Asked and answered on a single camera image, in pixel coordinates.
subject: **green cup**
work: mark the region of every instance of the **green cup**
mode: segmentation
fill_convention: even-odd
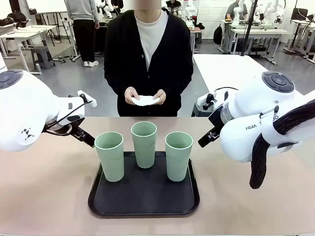
[[[192,143],[192,137],[184,132],[173,132],[165,137],[166,169],[170,180],[185,179]]]
[[[117,132],[106,132],[95,139],[105,178],[117,182],[124,177],[124,138]]]
[[[134,151],[137,165],[147,169],[154,165],[156,151],[157,126],[148,121],[142,121],[131,127]]]

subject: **floor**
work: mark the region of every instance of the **floor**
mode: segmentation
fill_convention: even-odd
[[[296,88],[302,94],[306,94],[315,89],[315,66],[298,55],[287,55],[283,52],[284,44],[280,46],[279,53],[276,55],[278,65],[274,66],[270,62],[257,58],[255,59],[268,70],[282,72],[290,77],[296,84]],[[62,44],[56,44],[56,47],[49,45],[53,56],[69,56],[71,54],[70,45],[66,40]],[[206,43],[200,45],[200,53],[202,54],[220,54],[214,43]],[[29,56],[26,60],[32,65]],[[97,58],[99,66],[94,68],[82,67],[80,59],[76,63],[67,62],[61,64],[56,63],[56,67],[49,70],[43,70],[43,74],[38,76],[47,86],[51,88],[57,96],[77,95],[78,90],[83,90],[97,100],[96,108],[88,108],[86,116],[106,116],[115,117],[117,113],[117,96],[109,87],[103,75],[103,58]],[[8,68],[23,68],[18,63],[19,60],[6,60]],[[182,108],[178,113],[180,117],[191,116],[194,102],[200,96],[208,92],[201,74],[196,65],[194,65],[194,74],[192,82],[182,94]]]

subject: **gray stool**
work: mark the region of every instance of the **gray stool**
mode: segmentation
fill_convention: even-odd
[[[53,58],[51,57],[48,47],[34,47],[31,48],[31,57],[33,59],[34,67],[38,63],[41,68],[46,70],[50,69],[55,65]]]
[[[209,117],[211,115],[211,111],[205,111],[202,107],[198,106],[197,103],[193,105],[191,117]]]

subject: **black bag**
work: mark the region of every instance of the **black bag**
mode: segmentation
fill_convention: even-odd
[[[214,34],[213,34],[213,41],[214,43],[220,45],[221,41],[222,41],[222,28],[221,28],[221,24],[219,25],[219,27],[216,28]]]
[[[0,26],[7,26],[10,24],[13,24],[13,21],[10,18],[5,18],[3,20],[0,20]]]
[[[10,13],[7,17],[12,18],[17,23],[26,21],[26,16],[22,12]]]

